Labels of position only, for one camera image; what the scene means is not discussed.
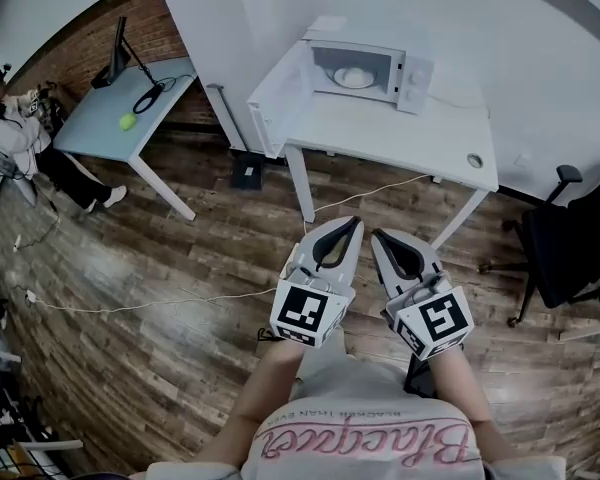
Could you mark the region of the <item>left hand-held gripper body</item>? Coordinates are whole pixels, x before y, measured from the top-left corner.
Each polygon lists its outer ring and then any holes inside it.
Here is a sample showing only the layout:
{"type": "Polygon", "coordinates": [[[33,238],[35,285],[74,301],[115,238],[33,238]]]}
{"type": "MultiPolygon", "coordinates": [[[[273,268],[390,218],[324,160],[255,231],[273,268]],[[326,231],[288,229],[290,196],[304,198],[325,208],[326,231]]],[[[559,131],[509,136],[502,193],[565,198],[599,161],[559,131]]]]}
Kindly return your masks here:
{"type": "Polygon", "coordinates": [[[269,323],[275,337],[320,348],[343,320],[355,290],[339,276],[293,263],[278,281],[269,323]]]}

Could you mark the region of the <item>light blue table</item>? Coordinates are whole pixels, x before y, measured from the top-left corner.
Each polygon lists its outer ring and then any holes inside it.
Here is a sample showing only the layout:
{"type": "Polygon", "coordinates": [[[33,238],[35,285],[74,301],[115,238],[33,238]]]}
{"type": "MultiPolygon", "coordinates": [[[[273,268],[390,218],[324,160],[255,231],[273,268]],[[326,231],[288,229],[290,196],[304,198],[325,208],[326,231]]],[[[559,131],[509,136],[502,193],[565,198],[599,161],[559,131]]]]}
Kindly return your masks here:
{"type": "Polygon", "coordinates": [[[129,67],[113,85],[92,89],[74,108],[54,139],[54,145],[66,152],[119,161],[131,166],[172,208],[192,221],[195,212],[144,162],[140,153],[158,126],[197,78],[187,57],[152,62],[148,65],[154,78],[173,78],[175,84],[137,117],[127,131],[120,127],[123,115],[150,88],[149,79],[129,67]]]}

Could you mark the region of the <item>person's left forearm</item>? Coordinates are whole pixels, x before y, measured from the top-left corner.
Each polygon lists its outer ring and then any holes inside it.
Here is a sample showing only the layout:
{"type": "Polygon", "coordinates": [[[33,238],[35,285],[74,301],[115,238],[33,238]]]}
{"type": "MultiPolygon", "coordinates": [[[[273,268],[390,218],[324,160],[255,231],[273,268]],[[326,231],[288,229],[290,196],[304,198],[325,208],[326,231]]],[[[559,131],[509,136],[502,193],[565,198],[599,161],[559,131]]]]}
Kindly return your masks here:
{"type": "Polygon", "coordinates": [[[288,402],[306,351],[294,341],[273,343],[247,380],[218,438],[249,446],[262,423],[288,402]]]}

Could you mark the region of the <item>person's right forearm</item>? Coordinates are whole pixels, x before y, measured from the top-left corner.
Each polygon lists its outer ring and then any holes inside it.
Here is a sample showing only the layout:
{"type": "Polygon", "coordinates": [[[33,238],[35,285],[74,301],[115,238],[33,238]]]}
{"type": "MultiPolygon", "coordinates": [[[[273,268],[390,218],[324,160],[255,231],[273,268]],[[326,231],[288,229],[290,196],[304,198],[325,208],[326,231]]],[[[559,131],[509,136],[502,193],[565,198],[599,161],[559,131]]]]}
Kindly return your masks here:
{"type": "Polygon", "coordinates": [[[428,364],[439,399],[459,409],[472,424],[492,422],[488,400],[459,346],[433,356],[428,364]]]}

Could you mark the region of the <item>grey trousers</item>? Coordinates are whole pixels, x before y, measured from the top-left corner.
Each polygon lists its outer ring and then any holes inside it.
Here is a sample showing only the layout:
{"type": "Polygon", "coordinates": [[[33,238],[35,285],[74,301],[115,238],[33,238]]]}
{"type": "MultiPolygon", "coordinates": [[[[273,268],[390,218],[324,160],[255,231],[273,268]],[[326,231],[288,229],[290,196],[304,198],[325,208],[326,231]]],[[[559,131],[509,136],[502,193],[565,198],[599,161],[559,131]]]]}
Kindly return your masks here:
{"type": "Polygon", "coordinates": [[[320,348],[307,348],[300,363],[290,399],[295,399],[302,385],[321,370],[346,360],[348,357],[345,346],[343,328],[338,325],[320,348]]]}

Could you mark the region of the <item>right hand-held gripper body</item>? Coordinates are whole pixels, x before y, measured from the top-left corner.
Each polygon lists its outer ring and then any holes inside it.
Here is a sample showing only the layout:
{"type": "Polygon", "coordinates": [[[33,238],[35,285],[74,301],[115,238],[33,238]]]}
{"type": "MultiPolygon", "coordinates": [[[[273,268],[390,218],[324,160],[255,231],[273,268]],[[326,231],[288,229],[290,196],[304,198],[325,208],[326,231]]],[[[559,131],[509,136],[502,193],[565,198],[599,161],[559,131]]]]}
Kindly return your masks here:
{"type": "Polygon", "coordinates": [[[460,345],[474,321],[464,291],[440,272],[391,299],[385,307],[389,327],[425,361],[460,345]]]}

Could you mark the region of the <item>black office chair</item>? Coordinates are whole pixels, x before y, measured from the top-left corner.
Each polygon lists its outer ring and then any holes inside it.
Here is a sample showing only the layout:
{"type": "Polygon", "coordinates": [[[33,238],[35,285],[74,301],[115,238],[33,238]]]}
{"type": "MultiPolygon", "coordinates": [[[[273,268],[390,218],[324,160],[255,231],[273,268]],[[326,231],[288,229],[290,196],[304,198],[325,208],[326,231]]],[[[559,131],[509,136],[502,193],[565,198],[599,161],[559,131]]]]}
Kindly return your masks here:
{"type": "Polygon", "coordinates": [[[534,293],[540,294],[549,309],[564,303],[600,303],[600,183],[588,194],[558,206],[554,203],[557,197],[583,177],[571,165],[560,165],[556,172],[559,184],[545,202],[525,211],[520,220],[502,223],[505,232],[513,230],[518,236],[526,260],[478,267],[481,274],[527,274],[519,315],[507,321],[511,328],[524,320],[534,293]]]}

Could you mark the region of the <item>white microwave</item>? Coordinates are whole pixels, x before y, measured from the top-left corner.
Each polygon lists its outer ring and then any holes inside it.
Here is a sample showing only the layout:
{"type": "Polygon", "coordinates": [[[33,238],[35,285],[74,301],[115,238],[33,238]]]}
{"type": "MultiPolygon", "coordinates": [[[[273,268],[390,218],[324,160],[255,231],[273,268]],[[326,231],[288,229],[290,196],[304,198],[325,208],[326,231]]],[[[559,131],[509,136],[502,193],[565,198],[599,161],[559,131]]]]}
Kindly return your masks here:
{"type": "Polygon", "coordinates": [[[265,155],[276,157],[313,95],[390,103],[418,115],[434,74],[426,30],[405,19],[320,16],[247,100],[265,155]]]}

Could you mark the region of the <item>white side desk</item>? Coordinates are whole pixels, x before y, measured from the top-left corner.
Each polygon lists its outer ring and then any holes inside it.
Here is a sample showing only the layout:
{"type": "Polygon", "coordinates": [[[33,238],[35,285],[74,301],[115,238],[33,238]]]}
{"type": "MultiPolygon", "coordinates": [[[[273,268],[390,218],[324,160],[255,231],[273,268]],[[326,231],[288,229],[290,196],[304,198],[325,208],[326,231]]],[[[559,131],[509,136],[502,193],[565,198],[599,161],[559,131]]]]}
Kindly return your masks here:
{"type": "Polygon", "coordinates": [[[591,336],[596,336],[600,334],[600,323],[586,326],[579,329],[562,331],[559,334],[559,341],[571,341],[591,336]]]}

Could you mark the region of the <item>black floor box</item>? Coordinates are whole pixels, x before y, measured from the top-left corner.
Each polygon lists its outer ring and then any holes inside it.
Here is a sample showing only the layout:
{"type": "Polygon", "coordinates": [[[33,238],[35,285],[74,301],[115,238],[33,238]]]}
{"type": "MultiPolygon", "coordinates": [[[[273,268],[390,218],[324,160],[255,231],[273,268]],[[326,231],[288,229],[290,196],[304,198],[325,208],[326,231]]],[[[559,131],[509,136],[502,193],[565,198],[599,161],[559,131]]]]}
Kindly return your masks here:
{"type": "Polygon", "coordinates": [[[261,191],[263,185],[264,157],[242,152],[234,158],[230,186],[246,191],[261,191]]]}

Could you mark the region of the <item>grey swivel chair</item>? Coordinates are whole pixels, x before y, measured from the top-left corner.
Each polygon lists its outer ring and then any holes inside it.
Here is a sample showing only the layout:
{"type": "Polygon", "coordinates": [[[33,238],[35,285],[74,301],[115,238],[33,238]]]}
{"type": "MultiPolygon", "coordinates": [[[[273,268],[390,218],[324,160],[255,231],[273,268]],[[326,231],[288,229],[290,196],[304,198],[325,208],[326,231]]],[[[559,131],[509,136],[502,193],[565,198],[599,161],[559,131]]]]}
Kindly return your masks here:
{"type": "Polygon", "coordinates": [[[20,171],[13,159],[0,151],[0,177],[12,180],[25,200],[34,207],[37,203],[37,191],[34,184],[20,171]]]}

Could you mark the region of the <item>cluttered metal rack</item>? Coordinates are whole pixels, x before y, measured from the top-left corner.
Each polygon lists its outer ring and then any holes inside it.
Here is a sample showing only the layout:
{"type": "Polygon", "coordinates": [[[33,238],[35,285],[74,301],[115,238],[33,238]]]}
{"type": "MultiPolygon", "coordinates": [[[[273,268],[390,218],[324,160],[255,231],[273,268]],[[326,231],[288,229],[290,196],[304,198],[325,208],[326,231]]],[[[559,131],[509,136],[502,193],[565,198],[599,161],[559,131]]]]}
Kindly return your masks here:
{"type": "Polygon", "coordinates": [[[72,445],[42,426],[40,398],[20,397],[19,366],[0,324],[0,480],[69,480],[72,473],[60,452],[72,445]]]}

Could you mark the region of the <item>grey shirt with pink print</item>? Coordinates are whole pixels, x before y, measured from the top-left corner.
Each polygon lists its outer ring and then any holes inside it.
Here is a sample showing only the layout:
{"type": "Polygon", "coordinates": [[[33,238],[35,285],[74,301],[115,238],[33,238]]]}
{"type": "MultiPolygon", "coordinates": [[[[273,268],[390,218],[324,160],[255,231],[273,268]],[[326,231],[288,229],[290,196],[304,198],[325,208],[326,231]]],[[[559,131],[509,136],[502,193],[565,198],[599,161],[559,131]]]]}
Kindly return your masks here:
{"type": "Polygon", "coordinates": [[[146,480],[565,480],[560,457],[486,462],[466,416],[408,394],[396,368],[346,360],[304,380],[241,467],[152,464],[146,480]]]}

